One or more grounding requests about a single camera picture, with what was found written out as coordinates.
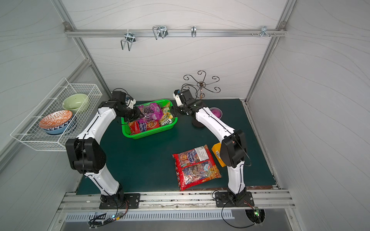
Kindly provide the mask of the green plastic basket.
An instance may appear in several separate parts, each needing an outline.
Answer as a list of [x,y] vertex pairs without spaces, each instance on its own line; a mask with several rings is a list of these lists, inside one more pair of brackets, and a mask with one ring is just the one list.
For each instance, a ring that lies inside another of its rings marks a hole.
[[157,100],[157,101],[154,101],[154,102],[144,103],[142,105],[147,105],[147,104],[150,104],[150,103],[157,103],[161,108],[164,107],[167,103],[171,103],[171,113],[174,117],[173,123],[169,124],[169,125],[166,125],[166,126],[163,126],[163,127],[160,126],[159,128],[153,129],[151,131],[147,131],[147,132],[132,135],[131,132],[130,132],[130,128],[129,128],[129,122],[125,123],[124,120],[122,119],[121,120],[121,128],[122,128],[122,133],[125,137],[132,138],[132,139],[135,139],[135,140],[140,139],[140,138],[143,138],[143,137],[147,137],[149,135],[153,135],[153,134],[156,134],[156,133],[159,133],[159,132],[170,130],[177,123],[178,118],[175,117],[174,109],[173,109],[173,103],[170,100],[166,100],[166,99]]

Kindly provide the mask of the red cookie bag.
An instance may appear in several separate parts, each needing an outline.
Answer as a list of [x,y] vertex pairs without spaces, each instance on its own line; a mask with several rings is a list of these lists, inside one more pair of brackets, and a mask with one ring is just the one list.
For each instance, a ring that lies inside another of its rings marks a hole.
[[158,120],[145,121],[140,119],[129,123],[129,128],[132,135],[151,131],[159,127],[160,124]]

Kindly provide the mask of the purple snack bag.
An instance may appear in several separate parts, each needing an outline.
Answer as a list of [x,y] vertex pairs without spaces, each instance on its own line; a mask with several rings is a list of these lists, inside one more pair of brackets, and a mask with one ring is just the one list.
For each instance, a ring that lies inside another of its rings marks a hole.
[[141,120],[145,122],[158,121],[163,117],[163,111],[157,103],[138,106],[141,113],[144,115]]

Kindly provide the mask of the large red candy bag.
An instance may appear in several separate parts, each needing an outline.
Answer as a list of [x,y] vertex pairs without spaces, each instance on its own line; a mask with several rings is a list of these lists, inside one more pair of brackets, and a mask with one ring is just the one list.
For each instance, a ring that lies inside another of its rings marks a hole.
[[180,191],[222,177],[207,145],[172,157]]

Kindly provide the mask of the green Fox's candy bag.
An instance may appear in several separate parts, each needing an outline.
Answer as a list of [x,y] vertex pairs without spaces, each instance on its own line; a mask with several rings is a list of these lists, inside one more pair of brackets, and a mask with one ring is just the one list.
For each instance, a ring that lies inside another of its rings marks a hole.
[[159,120],[159,124],[161,127],[172,124],[174,117],[171,113],[171,103],[167,103],[164,107],[161,108],[162,110],[162,118]]

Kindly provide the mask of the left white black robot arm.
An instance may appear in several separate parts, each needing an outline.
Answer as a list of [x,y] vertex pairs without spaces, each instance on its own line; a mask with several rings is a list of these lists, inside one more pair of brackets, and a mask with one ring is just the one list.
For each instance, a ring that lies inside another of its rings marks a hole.
[[144,117],[135,106],[136,101],[123,88],[112,92],[111,99],[103,101],[87,127],[76,137],[66,142],[66,152],[72,169],[89,178],[100,190],[104,204],[125,202],[120,183],[114,179],[107,167],[107,156],[100,146],[107,128],[116,117],[124,121],[135,121]]

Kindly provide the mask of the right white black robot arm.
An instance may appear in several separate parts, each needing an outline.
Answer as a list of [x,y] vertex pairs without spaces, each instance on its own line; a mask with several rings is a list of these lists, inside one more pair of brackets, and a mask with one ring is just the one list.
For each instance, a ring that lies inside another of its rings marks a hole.
[[193,117],[218,139],[221,144],[220,158],[227,166],[230,199],[242,199],[246,193],[245,159],[250,160],[244,132],[225,124],[203,101],[196,100],[190,90],[175,90],[173,97],[181,113]]

